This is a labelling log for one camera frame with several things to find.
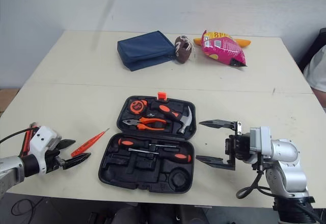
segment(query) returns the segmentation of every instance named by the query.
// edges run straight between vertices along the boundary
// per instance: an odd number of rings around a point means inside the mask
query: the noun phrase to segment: pink snack bag
[[[242,48],[228,35],[219,32],[207,32],[202,35],[203,52],[223,64],[233,67],[246,66]]]

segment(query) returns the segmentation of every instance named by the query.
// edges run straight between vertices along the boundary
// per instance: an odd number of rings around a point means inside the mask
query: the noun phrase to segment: white table
[[[70,153],[102,130],[111,129],[89,149],[91,157],[69,170],[32,176],[11,192],[88,200],[156,202],[175,204],[271,207],[273,199],[256,191],[238,200],[236,191],[255,178],[251,166],[237,161],[236,171],[213,169],[195,160],[194,179],[185,194],[159,194],[103,184],[98,169],[108,140],[120,132],[116,120],[131,95],[188,100],[196,106],[197,122],[208,119],[241,120],[243,131],[267,125],[273,138],[290,138],[301,150],[308,188],[326,207],[323,180],[323,130],[326,116],[295,62],[279,38],[246,37],[248,67],[221,65],[201,54],[184,65],[167,62],[130,72],[116,51],[118,40],[138,33],[66,31],[0,119],[0,137],[26,128],[33,121],[77,140],[62,150]],[[172,42],[177,35],[167,35]],[[189,140],[196,155],[227,158],[224,141],[232,131],[197,125]],[[1,144],[0,156],[17,155],[22,136]]]

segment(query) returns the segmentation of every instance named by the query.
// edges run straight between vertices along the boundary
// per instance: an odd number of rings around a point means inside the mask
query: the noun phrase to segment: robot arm
[[[60,166],[66,170],[86,160],[90,153],[80,154],[68,160],[60,158],[60,149],[74,142],[61,140],[61,136],[49,127],[36,128],[27,155],[0,159],[0,199],[9,188],[24,181],[25,177],[45,175]]]
[[[257,189],[261,193],[274,197],[273,209],[277,210],[280,223],[315,223],[311,203],[313,197],[307,190],[307,178],[300,165],[300,151],[288,139],[271,139],[269,127],[254,127],[250,133],[242,134],[241,122],[212,120],[200,124],[213,128],[230,128],[235,131],[225,141],[225,153],[229,155],[227,163],[223,159],[196,156],[212,167],[235,170],[235,159],[252,165],[257,177],[250,187],[238,191],[237,198],[243,199]],[[258,182],[265,173],[269,188],[261,187]]]

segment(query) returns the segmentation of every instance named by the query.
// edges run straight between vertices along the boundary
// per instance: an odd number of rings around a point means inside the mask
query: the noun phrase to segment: brown football
[[[189,59],[189,56],[192,52],[192,44],[190,43],[188,37],[177,37],[174,42],[174,47],[177,61],[184,64]]]

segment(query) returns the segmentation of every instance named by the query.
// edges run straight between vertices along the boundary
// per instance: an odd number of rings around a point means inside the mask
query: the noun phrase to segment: person
[[[304,69],[304,76],[326,112],[326,45],[312,57]]]

